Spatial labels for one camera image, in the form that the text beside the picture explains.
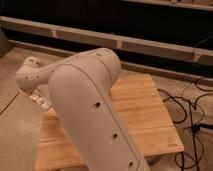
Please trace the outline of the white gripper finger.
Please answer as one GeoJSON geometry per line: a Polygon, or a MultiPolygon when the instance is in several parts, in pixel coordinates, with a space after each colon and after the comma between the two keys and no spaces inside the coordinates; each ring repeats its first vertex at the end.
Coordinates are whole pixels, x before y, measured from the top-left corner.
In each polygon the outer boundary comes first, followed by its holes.
{"type": "Polygon", "coordinates": [[[48,111],[52,106],[49,103],[41,103],[40,105],[44,111],[48,111]]]}

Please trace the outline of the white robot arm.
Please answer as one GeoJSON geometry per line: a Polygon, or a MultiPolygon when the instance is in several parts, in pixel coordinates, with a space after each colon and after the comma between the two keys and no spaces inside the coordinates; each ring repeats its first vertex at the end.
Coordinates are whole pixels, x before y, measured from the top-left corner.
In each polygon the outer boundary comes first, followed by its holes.
{"type": "Polygon", "coordinates": [[[120,71],[116,53],[97,48],[46,66],[29,57],[15,80],[28,92],[48,86],[51,104],[90,171],[151,171],[110,97],[120,71]]]}

